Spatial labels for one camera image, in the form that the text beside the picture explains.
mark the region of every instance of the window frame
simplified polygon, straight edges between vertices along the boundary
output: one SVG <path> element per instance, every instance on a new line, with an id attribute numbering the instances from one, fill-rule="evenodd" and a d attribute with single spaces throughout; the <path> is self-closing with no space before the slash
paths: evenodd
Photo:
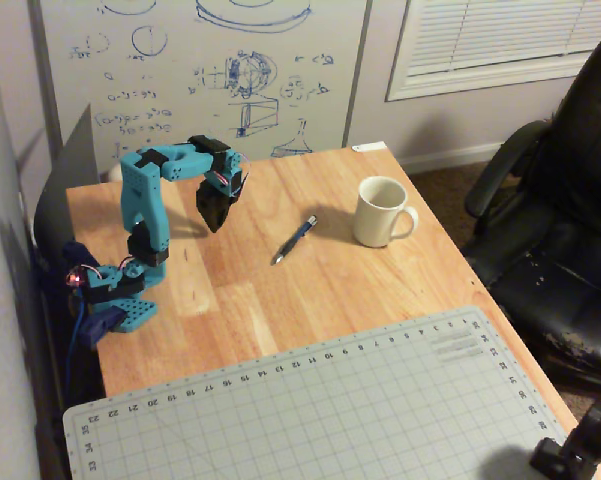
<path id="1" fill-rule="evenodd" d="M 426 0 L 409 0 L 389 81 L 387 101 L 426 97 L 444 93 L 477 90 L 520 83 L 573 77 L 590 52 L 562 57 L 536 58 L 455 71 L 407 76 L 418 38 L 418 19 Z"/>

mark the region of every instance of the chair armrest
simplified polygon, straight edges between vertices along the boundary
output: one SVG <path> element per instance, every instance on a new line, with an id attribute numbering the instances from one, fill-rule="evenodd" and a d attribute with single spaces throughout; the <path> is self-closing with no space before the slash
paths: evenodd
<path id="1" fill-rule="evenodd" d="M 518 129 L 502 144 L 465 198 L 469 215 L 480 218 L 489 209 L 494 195 L 529 147 L 549 131 L 547 122 L 537 120 Z"/>

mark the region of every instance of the gray panel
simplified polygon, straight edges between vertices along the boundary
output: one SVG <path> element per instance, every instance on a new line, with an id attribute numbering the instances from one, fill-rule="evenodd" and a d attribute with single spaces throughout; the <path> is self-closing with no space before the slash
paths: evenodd
<path id="1" fill-rule="evenodd" d="M 67 204 L 67 188 L 97 183 L 99 179 L 93 153 L 91 107 L 87 107 L 57 162 L 53 164 L 33 219 L 33 232 L 38 248 L 53 266 L 62 264 L 62 246 L 74 238 Z"/>

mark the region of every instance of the robotic arm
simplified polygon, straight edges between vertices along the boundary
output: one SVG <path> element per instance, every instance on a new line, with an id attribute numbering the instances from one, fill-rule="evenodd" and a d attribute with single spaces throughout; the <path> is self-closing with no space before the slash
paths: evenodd
<path id="1" fill-rule="evenodd" d="M 155 303 L 140 297 L 166 274 L 169 221 L 160 179 L 173 182 L 204 174 L 196 206 L 215 233 L 242 193 L 246 180 L 242 158 L 224 143 L 197 135 L 188 143 L 144 148 L 121 159 L 121 209 L 124 228 L 131 234 L 129 257 L 119 266 L 87 266 L 70 274 L 70 284 L 82 287 L 92 307 L 79 333 L 81 343 L 93 346 L 108 331 L 132 332 L 157 311 Z"/>

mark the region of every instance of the window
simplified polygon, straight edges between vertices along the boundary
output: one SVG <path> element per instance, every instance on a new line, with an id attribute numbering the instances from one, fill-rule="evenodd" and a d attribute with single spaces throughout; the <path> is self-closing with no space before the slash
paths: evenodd
<path id="1" fill-rule="evenodd" d="M 410 0 L 389 100 L 576 75 L 601 0 Z"/>

